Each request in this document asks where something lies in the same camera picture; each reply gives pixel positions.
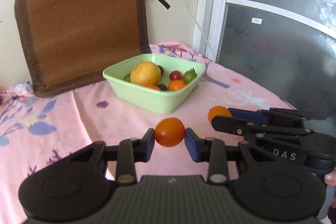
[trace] white door frame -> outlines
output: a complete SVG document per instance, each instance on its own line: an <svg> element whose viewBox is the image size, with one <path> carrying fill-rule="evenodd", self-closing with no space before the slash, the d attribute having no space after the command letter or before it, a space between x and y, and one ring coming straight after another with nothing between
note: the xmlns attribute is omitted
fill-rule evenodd
<svg viewBox="0 0 336 224"><path fill-rule="evenodd" d="M257 9L260 9L262 6L262 10L294 19L310 27L318 29L333 38L336 38L336 32L330 28L318 22L314 22L313 20L302 15L280 9L278 7L248 0L198 0L196 19L200 23L204 34L206 36L208 35L209 43L211 44L215 54L215 59L217 58L221 41L226 3L239 3L240 5ZM200 54L205 55L208 58L212 58L209 47L206 45L205 40L202 39L201 33L196 25L194 29L193 48L196 49Z"/></svg>

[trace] brown leather border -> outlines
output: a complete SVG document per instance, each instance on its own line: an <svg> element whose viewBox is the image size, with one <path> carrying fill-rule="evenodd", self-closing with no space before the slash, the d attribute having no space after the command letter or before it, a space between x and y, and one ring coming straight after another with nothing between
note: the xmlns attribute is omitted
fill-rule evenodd
<svg viewBox="0 0 336 224"><path fill-rule="evenodd" d="M36 59L35 50L33 46L26 0L15 0L14 13L20 34L22 49L26 58L29 73L33 83L34 92L39 97L47 97L57 95L84 85L89 85L103 80L102 70L94 73L81 75L78 78L63 82L51 87L45 87L43 82L42 73ZM139 27L139 49L142 53L151 52L148 43L147 33L147 18L145 0L137 0L137 14L138 14L138 27Z"/></svg>

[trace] yellow flower print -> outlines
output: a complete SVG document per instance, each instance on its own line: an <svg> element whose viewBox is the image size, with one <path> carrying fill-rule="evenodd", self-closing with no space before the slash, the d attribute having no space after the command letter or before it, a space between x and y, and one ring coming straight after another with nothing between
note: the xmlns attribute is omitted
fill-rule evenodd
<svg viewBox="0 0 336 224"><path fill-rule="evenodd" d="M36 122L37 122L37 117L36 116L29 116L24 120L24 122L22 124L24 126L28 127L28 126L33 125Z"/></svg>

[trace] pink tablecloth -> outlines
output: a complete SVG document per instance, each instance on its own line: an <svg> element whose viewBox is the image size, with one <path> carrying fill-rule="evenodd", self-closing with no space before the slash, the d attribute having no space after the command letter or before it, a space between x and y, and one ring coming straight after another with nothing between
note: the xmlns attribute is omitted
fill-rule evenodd
<svg viewBox="0 0 336 224"><path fill-rule="evenodd" d="M200 137L223 139L235 145L238 138L216 132L207 120L211 107L249 110L290 108L276 95L251 80L202 58L178 43L152 45L153 52L186 58L206 65L207 73L187 100L172 114L149 112L118 99L106 81L52 98L32 95L31 86L18 85L1 92L0 106L0 223L18 224L25 214L17 198L21 182L31 173L69 155L93 141L116 145L140 138L166 117L177 117ZM184 143L172 148L154 147L150 162L137 163L142 175L206 175L206 163L194 163ZM115 165L107 176L113 177ZM230 166L231 178L235 176Z"/></svg>

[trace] plastic container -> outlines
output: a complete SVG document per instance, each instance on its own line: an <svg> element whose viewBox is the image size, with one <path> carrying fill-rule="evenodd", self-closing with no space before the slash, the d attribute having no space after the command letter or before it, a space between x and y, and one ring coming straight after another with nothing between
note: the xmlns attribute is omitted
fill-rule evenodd
<svg viewBox="0 0 336 224"><path fill-rule="evenodd" d="M177 91L151 90L124 81L124 76L131 73L143 61L151 61L163 67L164 73L161 75L160 84L166 86L170 82L169 75L174 70L184 74L194 68L197 77L185 88ZM119 98L152 112L171 113L189 96L204 72L205 66L199 63L163 54L142 54L106 68L103 71L103 77L110 83Z"/></svg>

